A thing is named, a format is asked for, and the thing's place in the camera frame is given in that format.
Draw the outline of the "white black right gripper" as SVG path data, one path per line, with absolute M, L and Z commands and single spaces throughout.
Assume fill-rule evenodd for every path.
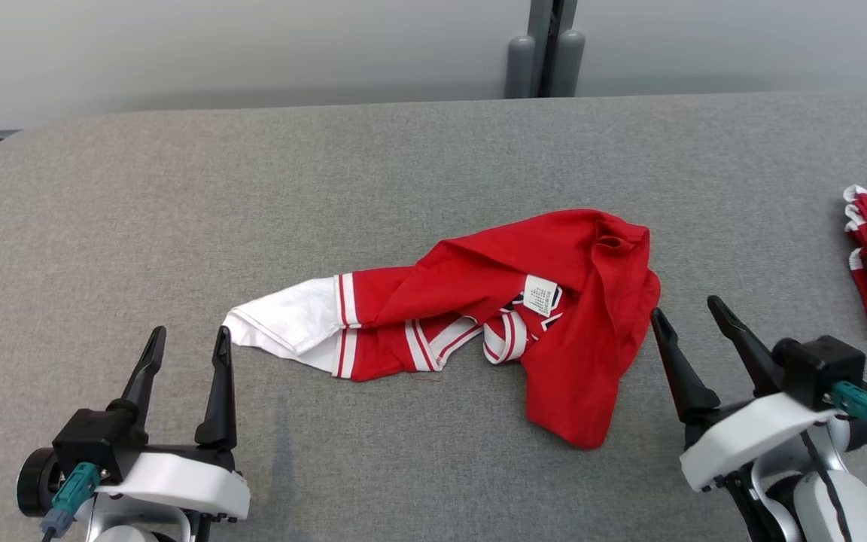
M 807 431 L 816 440 L 823 466 L 835 471 L 839 489 L 853 498 L 867 498 L 867 487 L 847 472 L 841 459 L 847 447 L 847 412 L 828 403 L 816 411 L 780 392 L 783 368 L 775 363 L 771 351 L 719 296 L 708 296 L 707 306 L 746 368 L 753 396 L 762 398 L 715 422 L 687 446 L 680 460 L 692 490 L 701 491 L 716 477 L 747 464 L 758 480 L 795 471 L 808 473 L 813 470 L 812 460 L 801 439 Z M 718 394 L 702 383 L 660 308 L 651 313 L 651 324 L 679 421 L 689 425 L 718 411 Z

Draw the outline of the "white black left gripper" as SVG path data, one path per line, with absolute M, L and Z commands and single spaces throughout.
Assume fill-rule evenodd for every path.
M 231 357 L 231 336 L 221 326 L 214 341 L 213 377 L 203 421 L 195 432 L 200 449 L 231 450 L 237 446 L 236 397 Z M 155 327 L 135 364 L 123 394 L 108 411 L 124 411 L 132 428 L 145 434 L 155 376 L 162 367 L 166 329 Z M 21 513 L 41 518 L 51 508 L 63 473 L 57 455 L 41 447 L 26 459 L 15 483 L 15 501 Z M 87 524 L 128 522 L 192 522 L 196 516 L 245 520 L 251 491 L 238 471 L 181 457 L 174 452 L 143 452 L 122 483 L 103 483 L 75 517 Z

